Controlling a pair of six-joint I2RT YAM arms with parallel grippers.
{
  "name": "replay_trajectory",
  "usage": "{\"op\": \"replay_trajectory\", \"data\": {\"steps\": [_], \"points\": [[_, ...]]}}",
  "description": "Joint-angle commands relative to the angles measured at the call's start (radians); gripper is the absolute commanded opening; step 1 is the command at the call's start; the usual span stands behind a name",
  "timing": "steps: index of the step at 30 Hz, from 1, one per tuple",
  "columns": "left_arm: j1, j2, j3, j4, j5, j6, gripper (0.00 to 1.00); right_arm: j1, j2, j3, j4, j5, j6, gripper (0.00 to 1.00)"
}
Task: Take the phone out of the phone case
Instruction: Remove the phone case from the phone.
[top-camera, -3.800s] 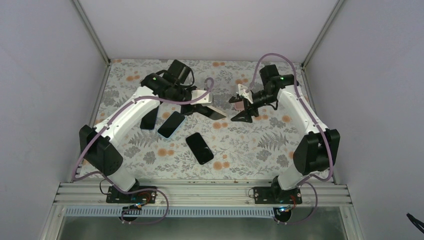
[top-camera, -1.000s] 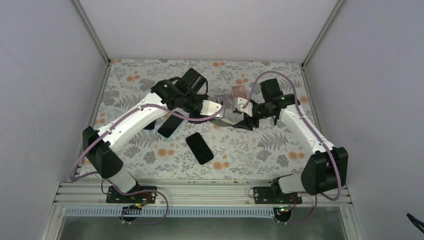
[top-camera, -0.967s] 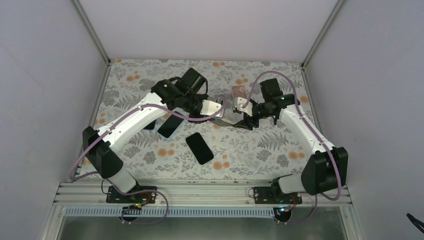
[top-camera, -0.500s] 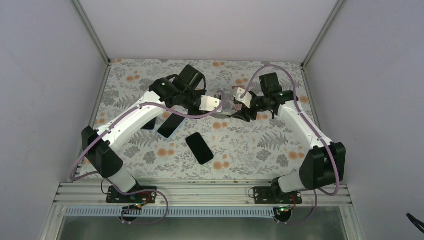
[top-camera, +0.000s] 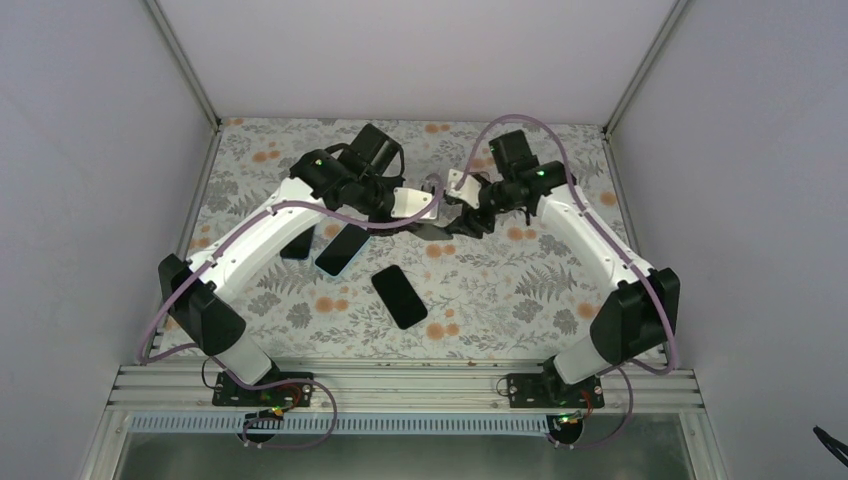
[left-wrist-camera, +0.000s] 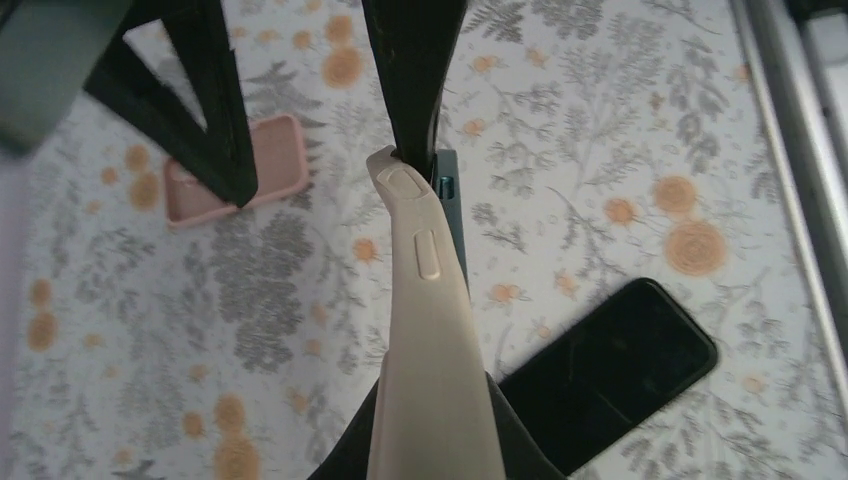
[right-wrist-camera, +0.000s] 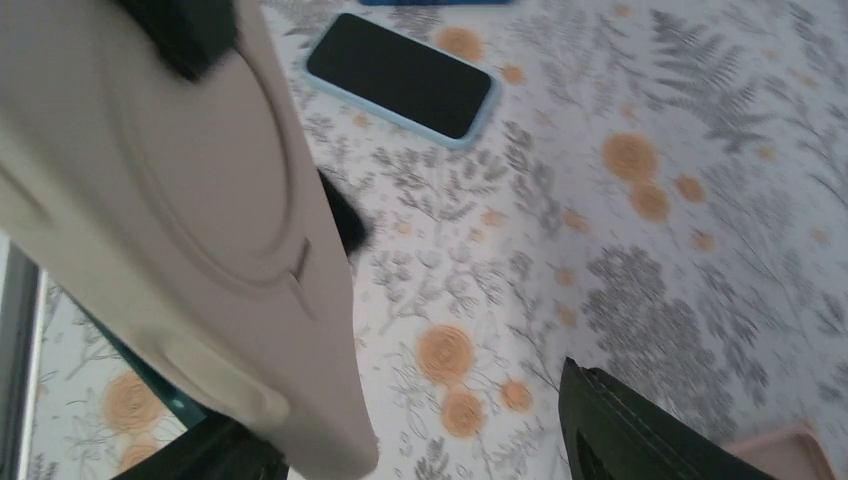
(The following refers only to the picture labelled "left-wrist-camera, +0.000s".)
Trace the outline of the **pink phone case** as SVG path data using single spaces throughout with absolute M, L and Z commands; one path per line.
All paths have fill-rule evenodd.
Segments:
M 254 123 L 250 133 L 258 190 L 246 207 L 258 207 L 305 190 L 310 174 L 300 121 L 291 114 L 280 114 Z M 172 158 L 163 166 L 163 184 L 165 217 L 171 229 L 193 227 L 239 210 L 218 199 Z

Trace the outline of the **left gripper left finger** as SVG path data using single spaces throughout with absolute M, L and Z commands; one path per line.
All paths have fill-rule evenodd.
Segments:
M 373 385 L 336 445 L 308 480 L 367 479 L 378 384 Z

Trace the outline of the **dark blue phone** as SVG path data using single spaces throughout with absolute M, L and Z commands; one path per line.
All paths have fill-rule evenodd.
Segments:
M 638 278 L 500 381 L 559 474 L 572 474 L 718 363 L 714 341 L 655 280 Z

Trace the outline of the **phone with beige case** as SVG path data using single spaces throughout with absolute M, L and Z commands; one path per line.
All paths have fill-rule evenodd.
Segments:
M 461 183 L 455 150 L 440 149 L 436 152 L 431 187 L 441 203 L 465 283 L 468 283 Z

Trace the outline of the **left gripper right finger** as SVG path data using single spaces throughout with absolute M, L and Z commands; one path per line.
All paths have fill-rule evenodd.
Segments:
M 544 455 L 494 378 L 486 379 L 492 402 L 505 475 L 508 480 L 566 480 Z

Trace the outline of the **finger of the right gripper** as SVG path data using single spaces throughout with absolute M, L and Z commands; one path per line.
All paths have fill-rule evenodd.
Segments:
M 363 0 L 368 37 L 395 139 L 394 156 L 430 181 L 442 93 L 466 0 Z
M 191 109 L 143 62 L 125 33 L 162 22 L 198 107 Z M 258 177 L 235 52 L 218 1 L 133 1 L 85 91 L 171 155 L 212 194 L 236 207 Z

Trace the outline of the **beige phone case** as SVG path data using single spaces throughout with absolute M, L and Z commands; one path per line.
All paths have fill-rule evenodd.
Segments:
M 388 350 L 370 479 L 502 479 L 505 467 L 469 292 L 436 193 L 387 146 L 367 169 L 391 220 Z

